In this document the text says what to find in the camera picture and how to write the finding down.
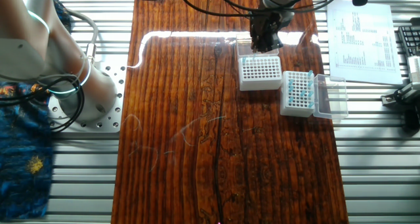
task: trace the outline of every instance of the white cable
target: white cable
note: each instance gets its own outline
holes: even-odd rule
[[[93,22],[92,19],[90,19],[89,17],[85,16],[84,14],[81,14],[80,12],[72,11],[70,9],[67,9],[67,11],[72,16],[77,17],[77,18],[80,18],[80,19],[86,21],[90,26],[92,26],[92,28],[93,28],[93,36],[92,36],[91,43],[94,43],[95,44],[96,39],[98,37],[98,33],[99,33],[98,26],[95,24],[95,22]]]

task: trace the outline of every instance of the blue patterned cloth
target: blue patterned cloth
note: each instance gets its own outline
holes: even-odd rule
[[[56,11],[66,29],[72,19],[58,0]],[[37,85],[0,82],[0,98],[25,95]],[[0,221],[41,217],[53,175],[48,95],[0,108]]]

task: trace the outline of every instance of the wood grain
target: wood grain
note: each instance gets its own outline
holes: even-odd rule
[[[214,32],[248,27],[135,1],[129,65],[141,64],[127,72],[112,223],[348,223],[331,121],[281,116],[280,91],[239,91],[234,38]],[[283,70],[322,73],[314,14],[282,31]]]

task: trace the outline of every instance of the metal bracket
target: metal bracket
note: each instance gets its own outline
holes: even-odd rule
[[[95,62],[95,67],[107,73],[117,88],[117,99],[113,108],[102,118],[90,122],[74,122],[69,128],[61,133],[117,133],[121,127],[123,113],[123,99],[125,90],[125,78],[127,68],[125,66],[109,66],[106,62]],[[61,125],[68,120],[62,111],[58,99],[51,97],[49,102],[49,121],[51,127]]]

